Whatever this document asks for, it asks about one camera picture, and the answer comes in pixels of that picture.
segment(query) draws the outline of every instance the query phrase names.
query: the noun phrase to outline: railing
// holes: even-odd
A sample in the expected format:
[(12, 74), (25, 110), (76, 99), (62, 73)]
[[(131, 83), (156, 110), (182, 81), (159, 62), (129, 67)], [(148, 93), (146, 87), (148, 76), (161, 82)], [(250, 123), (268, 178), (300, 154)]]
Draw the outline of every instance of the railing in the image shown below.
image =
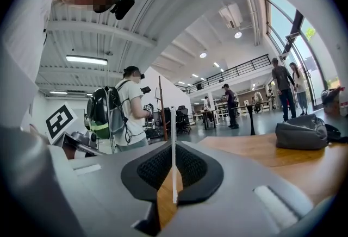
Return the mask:
[(206, 87), (212, 86), (214, 84), (222, 83), (231, 78), (241, 76), (242, 74), (246, 74), (246, 73), (255, 71), (257, 69), (260, 69), (262, 67), (266, 67), (270, 64), (271, 64), (271, 61), (268, 58), (268, 54), (265, 54), (265, 55), (262, 55), (261, 57), (257, 57), (253, 60), (242, 63), (236, 67), (225, 70), (224, 72), (215, 74), (209, 78), (206, 78), (205, 80), (201, 80), (193, 84), (192, 86), (185, 88), (183, 86), (177, 85), (177, 87), (183, 90), (184, 92), (186, 91), (186, 94), (190, 94), (190, 93), (202, 90)]

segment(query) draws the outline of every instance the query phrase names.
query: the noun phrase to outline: apriltag sign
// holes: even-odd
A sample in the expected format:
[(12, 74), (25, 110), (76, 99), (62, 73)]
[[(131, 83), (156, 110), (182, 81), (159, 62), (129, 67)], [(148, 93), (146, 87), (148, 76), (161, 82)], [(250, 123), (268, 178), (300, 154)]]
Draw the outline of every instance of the apriltag sign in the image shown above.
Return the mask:
[(47, 137), (50, 144), (55, 143), (64, 131), (77, 119), (68, 103), (64, 103), (55, 113), (46, 120)]

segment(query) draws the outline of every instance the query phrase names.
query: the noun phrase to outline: wooden stick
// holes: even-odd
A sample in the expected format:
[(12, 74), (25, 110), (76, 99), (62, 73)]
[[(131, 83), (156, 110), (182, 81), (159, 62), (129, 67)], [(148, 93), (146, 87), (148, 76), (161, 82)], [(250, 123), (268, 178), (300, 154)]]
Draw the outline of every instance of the wooden stick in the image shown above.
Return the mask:
[(167, 135), (167, 124), (164, 116), (164, 107), (163, 107), (163, 96), (162, 96), (162, 86), (161, 86), (161, 76), (158, 76), (159, 80), (159, 94), (161, 96), (161, 107), (162, 107), (162, 122), (163, 122), (163, 133), (164, 133), (164, 140), (168, 141), (168, 135)]

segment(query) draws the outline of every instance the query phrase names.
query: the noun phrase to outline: table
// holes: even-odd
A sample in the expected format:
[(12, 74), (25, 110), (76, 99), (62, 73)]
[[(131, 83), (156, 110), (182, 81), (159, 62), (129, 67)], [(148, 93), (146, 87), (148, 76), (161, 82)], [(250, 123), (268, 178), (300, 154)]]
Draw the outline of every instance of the table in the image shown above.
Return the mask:
[[(211, 109), (211, 110), (207, 110), (207, 111), (201, 111), (201, 113), (203, 114), (204, 128), (206, 130), (209, 128), (207, 113), (213, 113), (213, 115), (214, 115), (214, 111), (216, 111), (216, 110), (215, 109)], [(214, 123), (214, 128), (216, 128), (215, 116), (213, 116), (213, 123)]]
[(254, 107), (255, 105), (261, 105), (261, 104), (265, 104), (265, 103), (268, 103), (268, 102), (261, 102), (261, 103), (249, 104), (249, 105), (243, 105), (241, 107), (231, 108), (231, 109), (242, 109), (242, 108), (247, 108), (248, 109), (249, 116), (250, 116), (250, 124), (251, 124), (250, 135), (255, 135), (254, 121), (252, 119), (252, 107)]
[[(317, 205), (327, 196), (338, 192), (348, 171), (348, 145), (332, 144), (316, 151), (276, 148), (276, 135), (209, 136), (198, 144), (256, 160), (263, 166), (301, 189)], [(177, 172), (177, 189), (182, 187)], [(175, 215), (177, 207), (172, 203), (171, 172), (157, 192), (161, 227)]]

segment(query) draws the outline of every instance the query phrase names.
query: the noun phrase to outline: recessed light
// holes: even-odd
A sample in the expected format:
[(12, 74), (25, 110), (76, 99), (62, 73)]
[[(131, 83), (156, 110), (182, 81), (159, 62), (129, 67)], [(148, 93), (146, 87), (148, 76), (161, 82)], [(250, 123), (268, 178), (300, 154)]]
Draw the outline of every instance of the recessed light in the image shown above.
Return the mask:
[(100, 65), (108, 64), (107, 59), (95, 58), (95, 57), (81, 57), (78, 55), (67, 55), (66, 60), (72, 61), (72, 62), (93, 63), (93, 64), (100, 64)]
[(234, 35), (234, 37), (235, 37), (236, 39), (241, 38), (241, 32), (238, 31), (238, 32)]
[(51, 94), (62, 94), (62, 95), (67, 95), (67, 92), (65, 91), (50, 91)]

